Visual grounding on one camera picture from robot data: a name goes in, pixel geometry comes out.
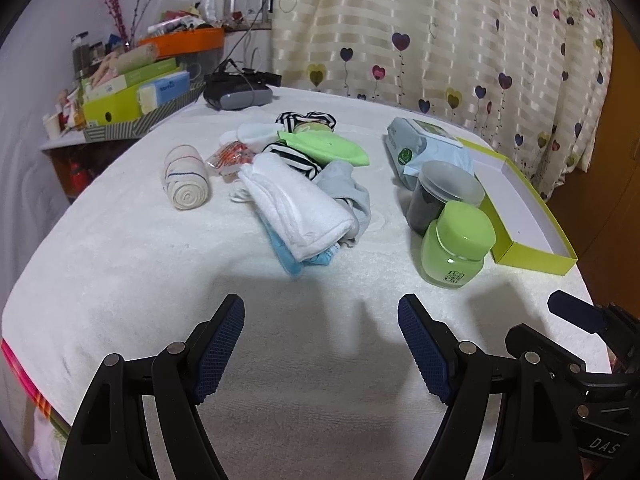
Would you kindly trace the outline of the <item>blue face mask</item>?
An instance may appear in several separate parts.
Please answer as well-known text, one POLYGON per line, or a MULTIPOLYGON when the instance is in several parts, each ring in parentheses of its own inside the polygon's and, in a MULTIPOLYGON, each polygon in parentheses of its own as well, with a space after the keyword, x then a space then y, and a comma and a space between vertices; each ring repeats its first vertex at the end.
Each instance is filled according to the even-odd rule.
POLYGON ((292 278, 299 278, 307 266, 328 266, 340 250, 340 245, 334 244, 324 252, 320 252, 319 255, 304 261, 297 261, 293 257, 292 252, 290 252, 284 244, 284 241, 280 239, 280 236, 276 231, 268 223, 265 223, 264 227, 269 237, 271 247, 277 256, 280 265, 289 276, 292 276, 292 278))

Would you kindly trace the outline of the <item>white towel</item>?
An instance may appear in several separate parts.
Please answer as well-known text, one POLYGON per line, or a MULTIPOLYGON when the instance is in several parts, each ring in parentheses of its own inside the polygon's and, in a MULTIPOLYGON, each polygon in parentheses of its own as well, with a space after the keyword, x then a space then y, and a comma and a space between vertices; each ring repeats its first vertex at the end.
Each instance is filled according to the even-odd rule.
POLYGON ((298 262, 321 254, 356 226, 351 212, 276 154, 256 155, 239 178, 298 262))

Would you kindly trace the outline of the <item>grey sock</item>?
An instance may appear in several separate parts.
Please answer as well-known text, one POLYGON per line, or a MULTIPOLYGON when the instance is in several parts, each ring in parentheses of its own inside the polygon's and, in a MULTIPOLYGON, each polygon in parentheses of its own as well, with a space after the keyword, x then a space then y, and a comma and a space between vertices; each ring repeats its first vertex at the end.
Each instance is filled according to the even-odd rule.
POLYGON ((314 184, 352 214, 354 225, 341 238, 341 243, 355 246, 371 222, 368 190, 352 176, 354 166, 344 160, 329 162, 314 178, 314 184))

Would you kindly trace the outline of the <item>beige bandage cloth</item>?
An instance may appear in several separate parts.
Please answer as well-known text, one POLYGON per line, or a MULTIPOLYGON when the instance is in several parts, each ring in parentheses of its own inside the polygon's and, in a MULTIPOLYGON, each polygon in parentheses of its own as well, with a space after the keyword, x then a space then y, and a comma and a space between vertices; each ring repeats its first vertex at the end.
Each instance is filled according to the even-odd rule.
POLYGON ((167 154, 163 187, 178 210, 195 209, 208 201, 210 184, 205 162, 192 145, 178 145, 167 154))

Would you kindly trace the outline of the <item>black white striped sock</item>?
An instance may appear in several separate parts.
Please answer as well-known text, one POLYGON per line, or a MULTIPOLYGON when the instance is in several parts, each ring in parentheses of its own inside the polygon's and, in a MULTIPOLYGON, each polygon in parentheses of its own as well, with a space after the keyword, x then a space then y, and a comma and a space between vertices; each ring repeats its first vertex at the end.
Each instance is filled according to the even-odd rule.
POLYGON ((270 143, 262 151, 277 155, 282 159, 282 162, 285 162, 308 180, 314 180, 322 170, 322 166, 312 157, 296 150, 296 148, 290 148, 284 142, 270 143))
POLYGON ((294 132, 296 128, 308 124, 324 125, 326 128, 333 131, 336 125, 336 119, 329 113, 312 110, 306 114, 283 112, 277 117, 276 123, 281 125, 288 132, 294 132))

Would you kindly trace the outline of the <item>white cotton pads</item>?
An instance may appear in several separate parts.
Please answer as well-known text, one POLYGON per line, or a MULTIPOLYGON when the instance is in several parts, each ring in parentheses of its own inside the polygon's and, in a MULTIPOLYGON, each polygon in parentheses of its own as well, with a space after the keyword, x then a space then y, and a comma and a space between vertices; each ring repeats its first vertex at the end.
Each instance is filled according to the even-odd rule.
POLYGON ((223 133, 219 138, 219 146, 222 148, 233 142, 244 144, 251 152, 260 153, 264 148, 280 140, 279 133, 282 125, 274 122, 243 122, 235 130, 223 133))

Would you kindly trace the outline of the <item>green rabbit pattern towel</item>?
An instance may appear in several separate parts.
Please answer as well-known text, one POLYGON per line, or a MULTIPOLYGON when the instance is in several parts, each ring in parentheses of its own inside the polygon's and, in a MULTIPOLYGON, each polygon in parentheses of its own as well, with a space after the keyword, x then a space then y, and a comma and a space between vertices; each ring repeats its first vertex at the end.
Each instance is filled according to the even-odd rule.
POLYGON ((304 122, 294 128, 296 134, 301 133, 332 133, 333 129, 321 122, 304 122))

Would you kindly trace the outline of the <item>green white shallow box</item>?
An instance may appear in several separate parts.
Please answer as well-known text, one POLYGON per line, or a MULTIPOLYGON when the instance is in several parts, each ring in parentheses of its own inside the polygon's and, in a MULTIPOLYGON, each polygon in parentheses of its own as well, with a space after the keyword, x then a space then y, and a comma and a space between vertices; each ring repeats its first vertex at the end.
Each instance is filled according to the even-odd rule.
POLYGON ((489 148, 463 141, 485 190, 480 209, 494 226, 492 258, 500 266, 565 275, 577 255, 533 185, 512 160, 489 148))

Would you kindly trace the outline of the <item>wooden wardrobe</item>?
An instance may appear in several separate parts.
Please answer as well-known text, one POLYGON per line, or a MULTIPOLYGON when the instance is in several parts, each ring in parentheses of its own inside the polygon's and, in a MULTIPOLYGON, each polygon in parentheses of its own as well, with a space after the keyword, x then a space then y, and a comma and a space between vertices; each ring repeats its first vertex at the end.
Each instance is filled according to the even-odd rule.
POLYGON ((549 206, 578 255, 597 304, 639 314, 639 48, 613 15, 613 64, 591 165, 574 171, 549 206))

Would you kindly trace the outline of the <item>green lidded jar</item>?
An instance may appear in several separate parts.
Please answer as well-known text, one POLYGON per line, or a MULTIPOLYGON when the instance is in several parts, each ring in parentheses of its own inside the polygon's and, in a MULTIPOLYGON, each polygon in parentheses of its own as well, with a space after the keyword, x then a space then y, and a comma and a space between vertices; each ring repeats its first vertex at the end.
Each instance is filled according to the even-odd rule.
POLYGON ((450 200, 423 237, 423 272, 437 285, 462 287, 483 270, 495 244, 496 233, 484 211, 450 200))

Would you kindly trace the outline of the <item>dark jar clear lid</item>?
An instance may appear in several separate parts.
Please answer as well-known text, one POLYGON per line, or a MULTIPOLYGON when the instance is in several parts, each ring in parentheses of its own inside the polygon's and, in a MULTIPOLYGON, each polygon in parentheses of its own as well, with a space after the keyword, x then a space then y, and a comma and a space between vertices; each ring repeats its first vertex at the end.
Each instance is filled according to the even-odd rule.
POLYGON ((484 188, 472 174, 449 162, 429 160, 422 165, 416 180, 406 214, 408 226, 423 235, 446 203, 480 206, 484 197, 484 188))

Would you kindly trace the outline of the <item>wet wipes pack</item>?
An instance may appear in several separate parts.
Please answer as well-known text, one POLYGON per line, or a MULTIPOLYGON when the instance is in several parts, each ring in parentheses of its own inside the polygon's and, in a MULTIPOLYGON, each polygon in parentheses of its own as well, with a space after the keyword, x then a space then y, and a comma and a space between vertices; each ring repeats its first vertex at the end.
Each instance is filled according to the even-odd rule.
POLYGON ((396 117, 387 127, 384 144, 400 182, 408 190, 416 187, 424 162, 448 162, 474 174, 473 159, 462 142, 442 127, 396 117))

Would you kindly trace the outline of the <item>white table blanket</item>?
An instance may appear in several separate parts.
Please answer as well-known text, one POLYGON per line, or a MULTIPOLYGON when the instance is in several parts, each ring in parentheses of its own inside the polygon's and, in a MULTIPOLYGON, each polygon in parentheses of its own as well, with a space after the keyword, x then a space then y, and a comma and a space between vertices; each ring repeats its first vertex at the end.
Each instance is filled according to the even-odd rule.
POLYGON ((395 107, 281 89, 269 105, 223 113, 194 104, 114 161, 58 220, 15 283, 2 335, 52 408, 71 422, 104 356, 154 356, 239 295, 246 317, 217 392, 200 408, 233 479, 409 479, 444 408, 424 386, 397 323, 412 292, 457 337, 492 353, 526 323, 608 369, 599 338, 552 315, 549 295, 587 289, 563 276, 498 266, 459 289, 422 278, 420 240, 407 226, 408 192, 383 143, 395 107), (178 211, 163 190, 164 160, 177 145, 201 154, 244 122, 321 110, 361 145, 355 180, 372 218, 354 246, 328 266, 290 278, 248 203, 215 180, 198 209, 178 211))

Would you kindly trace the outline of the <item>heart pattern curtain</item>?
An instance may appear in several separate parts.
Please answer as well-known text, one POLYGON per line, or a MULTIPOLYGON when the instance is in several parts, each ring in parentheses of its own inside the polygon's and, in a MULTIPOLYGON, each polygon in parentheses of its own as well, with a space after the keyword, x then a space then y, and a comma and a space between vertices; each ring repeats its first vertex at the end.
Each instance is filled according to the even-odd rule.
POLYGON ((590 166, 613 40, 608 0, 273 0, 287 86, 465 128, 544 197, 590 166))

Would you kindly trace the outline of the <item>side shelf table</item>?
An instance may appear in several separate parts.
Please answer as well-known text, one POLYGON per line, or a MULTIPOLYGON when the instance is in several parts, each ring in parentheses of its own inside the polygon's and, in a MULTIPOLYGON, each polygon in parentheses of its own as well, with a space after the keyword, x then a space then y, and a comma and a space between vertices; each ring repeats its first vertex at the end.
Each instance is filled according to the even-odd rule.
POLYGON ((72 204, 108 166, 126 153, 137 140, 111 140, 89 143, 80 131, 66 133, 58 140, 40 146, 52 162, 58 182, 72 204))

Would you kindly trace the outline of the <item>striped tray box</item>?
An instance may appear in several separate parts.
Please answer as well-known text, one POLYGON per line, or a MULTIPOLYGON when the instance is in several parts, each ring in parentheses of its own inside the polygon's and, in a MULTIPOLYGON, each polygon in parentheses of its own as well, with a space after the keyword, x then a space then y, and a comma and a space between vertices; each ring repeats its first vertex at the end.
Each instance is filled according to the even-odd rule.
POLYGON ((138 140, 149 133, 155 126, 168 117, 175 115, 179 110, 194 103, 203 93, 205 84, 196 84, 183 96, 178 96, 148 114, 142 115, 131 122, 116 122, 114 125, 91 126, 84 130, 84 138, 87 143, 138 140))

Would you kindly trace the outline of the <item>lime green box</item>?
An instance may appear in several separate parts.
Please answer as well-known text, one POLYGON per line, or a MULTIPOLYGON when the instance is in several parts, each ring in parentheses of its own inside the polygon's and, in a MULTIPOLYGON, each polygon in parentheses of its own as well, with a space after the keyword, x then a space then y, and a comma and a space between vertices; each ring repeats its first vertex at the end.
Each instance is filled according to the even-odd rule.
POLYGON ((128 88, 86 103, 82 109, 87 125, 89 127, 107 126, 140 118, 143 114, 137 98, 139 87, 128 88))

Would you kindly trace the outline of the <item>blue tissue pack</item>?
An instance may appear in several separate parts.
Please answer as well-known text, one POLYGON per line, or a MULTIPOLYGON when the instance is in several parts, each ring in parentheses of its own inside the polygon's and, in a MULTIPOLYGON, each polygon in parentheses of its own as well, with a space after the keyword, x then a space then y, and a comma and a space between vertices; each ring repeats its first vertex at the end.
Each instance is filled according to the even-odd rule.
POLYGON ((189 90, 190 74, 186 70, 178 70, 178 72, 172 72, 142 84, 137 90, 142 114, 151 113, 152 110, 180 98, 189 90))

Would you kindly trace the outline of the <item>green white long box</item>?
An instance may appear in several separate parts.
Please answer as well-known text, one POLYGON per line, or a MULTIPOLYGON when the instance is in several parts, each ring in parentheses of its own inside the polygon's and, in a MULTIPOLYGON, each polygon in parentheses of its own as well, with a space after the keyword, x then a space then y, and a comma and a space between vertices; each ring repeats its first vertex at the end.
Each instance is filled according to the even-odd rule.
POLYGON ((175 58, 165 58, 136 70, 130 70, 130 72, 104 82, 104 84, 100 84, 96 88, 88 89, 85 93, 85 100, 90 102, 105 98, 119 91, 132 88, 137 84, 142 84, 142 82, 173 72, 177 68, 178 63, 175 58))

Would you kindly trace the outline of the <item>black grey VR headset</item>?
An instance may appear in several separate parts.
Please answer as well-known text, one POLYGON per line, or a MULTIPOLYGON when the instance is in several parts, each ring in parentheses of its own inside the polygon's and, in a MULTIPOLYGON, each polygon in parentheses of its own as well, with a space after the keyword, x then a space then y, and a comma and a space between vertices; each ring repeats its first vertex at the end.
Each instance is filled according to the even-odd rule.
POLYGON ((216 72, 205 77, 203 96, 215 110, 245 110, 272 101, 272 87, 280 87, 277 74, 243 68, 239 73, 216 72))

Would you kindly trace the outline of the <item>orange storage bin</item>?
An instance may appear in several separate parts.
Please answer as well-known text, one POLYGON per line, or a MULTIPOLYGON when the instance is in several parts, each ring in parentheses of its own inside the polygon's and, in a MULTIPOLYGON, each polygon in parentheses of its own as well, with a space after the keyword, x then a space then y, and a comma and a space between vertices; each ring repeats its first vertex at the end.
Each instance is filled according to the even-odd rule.
POLYGON ((175 58, 179 55, 200 53, 224 47, 224 30, 205 27, 183 32, 142 39, 140 46, 152 44, 158 58, 175 58))

